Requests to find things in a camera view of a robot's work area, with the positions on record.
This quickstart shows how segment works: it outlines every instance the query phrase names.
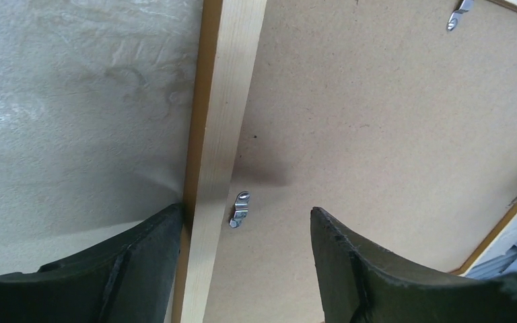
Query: gray metal object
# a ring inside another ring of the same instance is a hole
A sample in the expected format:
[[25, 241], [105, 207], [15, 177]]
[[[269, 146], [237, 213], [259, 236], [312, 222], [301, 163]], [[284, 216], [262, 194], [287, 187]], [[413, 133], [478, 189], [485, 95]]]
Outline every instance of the gray metal object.
[[462, 15], [465, 12], [469, 12], [473, 8], [474, 4], [475, 0], [462, 0], [460, 5], [458, 6], [458, 9], [453, 11], [453, 13], [451, 13], [451, 16], [449, 17], [449, 21], [447, 22], [448, 32], [453, 31], [457, 27], [458, 22], [462, 18]]
[[233, 218], [229, 222], [232, 228], [240, 227], [242, 220], [248, 213], [248, 200], [250, 199], [250, 193], [247, 191], [239, 193], [235, 200], [235, 213]]
[[512, 246], [505, 254], [478, 264], [465, 275], [472, 279], [498, 277], [517, 259], [517, 246]]

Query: metal clip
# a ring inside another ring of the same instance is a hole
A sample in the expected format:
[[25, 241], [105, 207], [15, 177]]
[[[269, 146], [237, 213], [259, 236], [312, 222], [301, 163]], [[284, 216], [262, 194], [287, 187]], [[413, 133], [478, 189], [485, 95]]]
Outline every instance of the metal clip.
[[237, 199], [235, 200], [235, 213], [229, 222], [229, 225], [232, 228], [240, 227], [242, 220], [246, 217], [246, 214], [248, 213], [249, 198], [250, 193], [247, 191], [241, 192], [237, 195]]
[[448, 32], [453, 31], [456, 28], [462, 15], [465, 12], [469, 12], [473, 8], [474, 4], [475, 0], [462, 0], [460, 5], [458, 6], [458, 9], [453, 11], [453, 13], [451, 13], [451, 16], [449, 17], [449, 22], [447, 23]]

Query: hardboard panel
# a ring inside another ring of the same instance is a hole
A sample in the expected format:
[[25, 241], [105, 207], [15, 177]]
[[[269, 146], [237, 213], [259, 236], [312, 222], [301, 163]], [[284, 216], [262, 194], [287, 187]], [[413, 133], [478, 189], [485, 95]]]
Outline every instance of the hardboard panel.
[[517, 197], [517, 13], [478, 1], [270, 0], [206, 323], [319, 323], [309, 216], [441, 271]]

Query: textured wallpaper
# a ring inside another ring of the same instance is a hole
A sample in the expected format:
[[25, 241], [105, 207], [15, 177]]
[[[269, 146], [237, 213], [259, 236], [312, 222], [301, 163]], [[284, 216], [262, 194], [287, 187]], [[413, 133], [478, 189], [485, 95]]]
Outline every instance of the textured wallpaper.
[[201, 5], [0, 0], [0, 274], [180, 199]]

